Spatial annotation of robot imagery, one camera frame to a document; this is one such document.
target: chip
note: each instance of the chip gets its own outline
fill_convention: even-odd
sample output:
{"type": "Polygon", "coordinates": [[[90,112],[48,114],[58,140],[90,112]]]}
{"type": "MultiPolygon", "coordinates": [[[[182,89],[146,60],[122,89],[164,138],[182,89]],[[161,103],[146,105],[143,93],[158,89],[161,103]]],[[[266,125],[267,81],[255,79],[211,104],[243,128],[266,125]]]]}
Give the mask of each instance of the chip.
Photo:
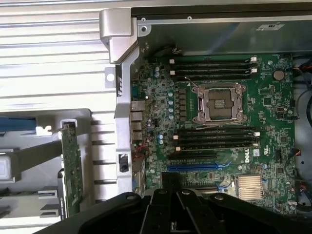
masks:
{"type": "Polygon", "coordinates": [[[280,142],[281,143],[287,143],[287,137],[286,136],[281,136],[280,137],[280,142]]]}
{"type": "Polygon", "coordinates": [[[284,173],[284,168],[278,167],[278,168],[277,168],[277,173],[279,173],[279,174],[284,173]]]}

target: sticker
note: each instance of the sticker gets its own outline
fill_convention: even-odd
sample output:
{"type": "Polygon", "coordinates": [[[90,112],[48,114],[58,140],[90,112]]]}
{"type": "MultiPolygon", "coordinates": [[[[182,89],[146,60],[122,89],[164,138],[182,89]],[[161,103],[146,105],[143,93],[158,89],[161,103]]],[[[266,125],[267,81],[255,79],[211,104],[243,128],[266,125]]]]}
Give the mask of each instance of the sticker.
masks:
{"type": "Polygon", "coordinates": [[[254,157],[259,157],[260,156],[260,150],[259,149],[254,149],[253,150],[253,156],[254,157]]]}
{"type": "Polygon", "coordinates": [[[256,31],[276,31],[283,27],[284,24],[263,24],[256,29],[256,31]]]}

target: blue pcie slot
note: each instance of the blue pcie slot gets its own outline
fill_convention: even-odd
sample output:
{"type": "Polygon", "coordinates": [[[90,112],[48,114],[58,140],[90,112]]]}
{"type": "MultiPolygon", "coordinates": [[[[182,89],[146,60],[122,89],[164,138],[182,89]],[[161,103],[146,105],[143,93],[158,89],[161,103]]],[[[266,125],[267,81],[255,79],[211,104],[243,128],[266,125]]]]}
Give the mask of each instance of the blue pcie slot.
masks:
{"type": "Polygon", "coordinates": [[[169,165],[169,172],[194,172],[194,171],[207,171],[218,170],[224,167],[228,167],[231,162],[219,165],[217,163],[203,163],[203,164],[178,164],[169,165]]]}

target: screw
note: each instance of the screw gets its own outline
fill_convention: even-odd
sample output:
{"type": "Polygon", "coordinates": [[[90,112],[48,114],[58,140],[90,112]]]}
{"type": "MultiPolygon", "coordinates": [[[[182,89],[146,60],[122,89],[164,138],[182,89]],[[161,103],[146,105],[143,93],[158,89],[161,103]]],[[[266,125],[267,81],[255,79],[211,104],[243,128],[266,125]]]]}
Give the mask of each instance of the screw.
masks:
{"type": "Polygon", "coordinates": [[[158,193],[159,193],[159,194],[166,194],[167,191],[166,191],[166,190],[160,190],[158,193]]]}
{"type": "Polygon", "coordinates": [[[135,198],[136,198],[136,196],[133,196],[133,195],[127,196],[127,199],[128,199],[128,200],[133,200],[133,199],[135,199],[135,198]]]}
{"type": "Polygon", "coordinates": [[[183,190],[183,191],[182,191],[182,194],[184,194],[184,195],[189,195],[189,194],[191,194],[191,191],[190,191],[190,190],[183,190]]]}
{"type": "Polygon", "coordinates": [[[214,196],[214,197],[215,197],[215,199],[217,199],[217,200],[219,200],[219,201],[222,201],[222,200],[224,199],[224,197],[221,196],[221,195],[216,195],[216,196],[214,196]]]}

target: metal panel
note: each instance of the metal panel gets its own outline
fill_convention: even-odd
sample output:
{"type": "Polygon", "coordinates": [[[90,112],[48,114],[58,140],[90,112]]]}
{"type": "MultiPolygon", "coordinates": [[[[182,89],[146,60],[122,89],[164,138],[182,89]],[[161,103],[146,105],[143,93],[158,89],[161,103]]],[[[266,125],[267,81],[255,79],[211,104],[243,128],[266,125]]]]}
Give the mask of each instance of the metal panel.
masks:
{"type": "MultiPolygon", "coordinates": [[[[114,66],[99,40],[102,6],[9,2],[0,2],[0,112],[89,109],[97,139],[92,158],[115,163],[116,91],[105,81],[105,68],[114,66]]],[[[95,180],[116,178],[115,164],[95,167],[95,180]]]]}

